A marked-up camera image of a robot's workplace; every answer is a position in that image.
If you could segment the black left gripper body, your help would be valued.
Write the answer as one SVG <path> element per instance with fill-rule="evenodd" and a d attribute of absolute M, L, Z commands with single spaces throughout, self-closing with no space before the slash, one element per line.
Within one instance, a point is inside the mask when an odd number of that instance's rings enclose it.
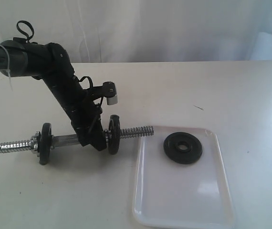
<path fill-rule="evenodd" d="M 101 134 L 100 105 L 94 103 L 97 96 L 92 95 L 65 95 L 63 109 L 68 115 L 71 125 L 77 134 Z"/>

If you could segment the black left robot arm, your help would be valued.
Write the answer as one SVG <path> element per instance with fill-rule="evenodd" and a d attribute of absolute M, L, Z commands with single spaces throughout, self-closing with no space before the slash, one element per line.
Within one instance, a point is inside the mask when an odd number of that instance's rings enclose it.
<path fill-rule="evenodd" d="M 90 77 L 78 79 L 66 50 L 57 43 L 41 45 L 14 38 L 0 44 L 0 72 L 7 77 L 30 76 L 43 80 L 71 121 L 78 142 L 96 150 L 106 149 L 101 124 L 101 104 L 97 99 L 111 98 L 112 82 L 94 86 Z"/>

